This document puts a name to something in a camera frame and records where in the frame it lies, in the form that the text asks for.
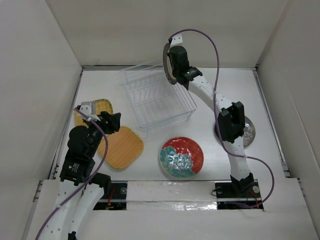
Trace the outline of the red teal floral plate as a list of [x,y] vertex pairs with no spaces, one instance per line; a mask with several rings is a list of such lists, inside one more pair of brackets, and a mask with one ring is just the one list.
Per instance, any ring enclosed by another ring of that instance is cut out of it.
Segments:
[[204,165],[204,153],[194,140],[178,136],[167,140],[159,151],[163,171],[173,179],[191,180]]

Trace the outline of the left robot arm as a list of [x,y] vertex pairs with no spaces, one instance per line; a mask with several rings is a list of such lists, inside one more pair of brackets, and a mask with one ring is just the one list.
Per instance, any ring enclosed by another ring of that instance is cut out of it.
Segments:
[[37,240],[78,239],[95,205],[112,192],[110,176],[94,169],[93,157],[101,141],[120,130],[121,113],[102,111],[93,116],[79,109],[76,112],[85,125],[69,132],[54,209],[40,227]]

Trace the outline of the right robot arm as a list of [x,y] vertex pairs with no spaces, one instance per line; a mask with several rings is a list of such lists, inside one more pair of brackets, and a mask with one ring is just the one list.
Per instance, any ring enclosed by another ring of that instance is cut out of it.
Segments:
[[217,116],[215,134],[222,139],[230,163],[230,180],[227,184],[230,198],[240,198],[254,184],[254,177],[248,167],[244,151],[245,109],[244,105],[232,102],[220,93],[196,67],[190,66],[186,49],[181,45],[165,44],[163,67],[172,84],[180,84],[198,96]]

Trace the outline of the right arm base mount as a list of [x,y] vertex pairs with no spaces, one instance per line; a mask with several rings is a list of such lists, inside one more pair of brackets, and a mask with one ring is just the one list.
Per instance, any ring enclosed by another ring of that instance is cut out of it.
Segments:
[[257,180],[243,191],[237,191],[231,181],[218,181],[211,195],[216,197],[218,210],[263,209]]

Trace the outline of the brown rimmed cream plate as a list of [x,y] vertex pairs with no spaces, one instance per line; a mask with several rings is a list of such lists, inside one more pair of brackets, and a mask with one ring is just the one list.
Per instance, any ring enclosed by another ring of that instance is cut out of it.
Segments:
[[173,78],[171,76],[170,71],[169,71],[169,67],[168,67],[168,51],[169,51],[169,49],[170,49],[170,43],[167,42],[164,45],[164,48],[163,48],[163,51],[162,51],[162,65],[163,65],[163,70],[164,70],[164,73],[166,75],[166,78],[167,78],[168,82],[171,85],[175,85],[177,83],[177,79]]

